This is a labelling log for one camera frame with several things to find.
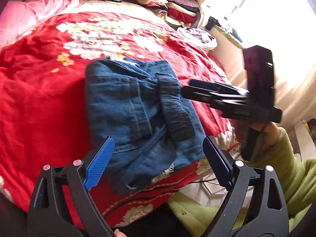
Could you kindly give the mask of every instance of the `green sweater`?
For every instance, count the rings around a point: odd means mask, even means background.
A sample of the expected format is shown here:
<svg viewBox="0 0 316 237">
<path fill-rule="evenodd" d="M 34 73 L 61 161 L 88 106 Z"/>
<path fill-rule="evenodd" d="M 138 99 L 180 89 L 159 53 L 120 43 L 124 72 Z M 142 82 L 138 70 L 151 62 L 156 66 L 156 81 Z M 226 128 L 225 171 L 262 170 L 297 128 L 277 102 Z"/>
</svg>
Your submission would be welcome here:
<svg viewBox="0 0 316 237">
<path fill-rule="evenodd" d="M 266 165 L 274 167 L 287 203 L 292 231 L 316 199 L 316 159 L 310 158 L 299 163 L 294 157 L 286 131 L 280 128 L 278 142 L 259 156 L 257 161 L 247 164 L 256 168 Z M 180 192 L 173 195 L 168 204 L 193 237 L 201 236 L 218 211 L 218 207 L 202 206 Z M 245 214 L 246 210 L 242 210 L 234 229 L 242 225 Z"/>
</svg>

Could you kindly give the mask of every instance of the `denim pocket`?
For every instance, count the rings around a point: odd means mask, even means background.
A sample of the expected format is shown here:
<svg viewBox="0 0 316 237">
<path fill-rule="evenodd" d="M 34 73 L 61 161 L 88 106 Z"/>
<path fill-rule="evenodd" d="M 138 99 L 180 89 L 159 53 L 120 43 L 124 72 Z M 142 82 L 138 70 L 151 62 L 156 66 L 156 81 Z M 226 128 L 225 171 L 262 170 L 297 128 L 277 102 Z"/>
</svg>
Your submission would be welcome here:
<svg viewBox="0 0 316 237">
<path fill-rule="evenodd" d="M 110 135 L 115 141 L 115 152 L 124 152 L 137 148 L 138 143 L 152 135 L 135 77 L 88 76 L 86 103 L 95 148 Z"/>
</svg>

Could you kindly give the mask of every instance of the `pink fabric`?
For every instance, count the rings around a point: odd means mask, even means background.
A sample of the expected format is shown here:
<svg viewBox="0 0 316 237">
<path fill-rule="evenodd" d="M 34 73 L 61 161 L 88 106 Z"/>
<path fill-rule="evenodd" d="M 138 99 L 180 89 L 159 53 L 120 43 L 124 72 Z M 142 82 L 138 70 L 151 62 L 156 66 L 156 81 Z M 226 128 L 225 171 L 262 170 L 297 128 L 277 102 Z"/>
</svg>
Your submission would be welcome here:
<svg viewBox="0 0 316 237">
<path fill-rule="evenodd" d="M 198 8 L 198 3 L 195 0 L 168 0 L 169 2 L 177 2 L 182 5 Z"/>
<path fill-rule="evenodd" d="M 66 8 L 77 6 L 80 1 L 83 0 L 9 1 L 0 15 L 0 48 Z"/>
</svg>

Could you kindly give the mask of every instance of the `blue gripper pad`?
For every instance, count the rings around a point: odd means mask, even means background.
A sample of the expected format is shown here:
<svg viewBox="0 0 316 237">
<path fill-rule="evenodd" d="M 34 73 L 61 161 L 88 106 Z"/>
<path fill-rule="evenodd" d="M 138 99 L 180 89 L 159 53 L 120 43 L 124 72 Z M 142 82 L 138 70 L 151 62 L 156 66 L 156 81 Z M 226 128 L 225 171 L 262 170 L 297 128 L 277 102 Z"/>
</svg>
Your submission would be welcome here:
<svg viewBox="0 0 316 237">
<path fill-rule="evenodd" d="M 233 167 L 223 152 L 209 137 L 203 140 L 203 152 L 220 186 L 225 187 L 227 191 L 230 190 L 233 186 Z"/>
<path fill-rule="evenodd" d="M 98 185 L 98 182 L 113 155 L 114 146 L 114 139 L 108 137 L 101 149 L 94 157 L 92 157 L 92 161 L 86 169 L 86 180 L 83 183 L 88 191 L 90 191 L 92 187 Z"/>
</svg>

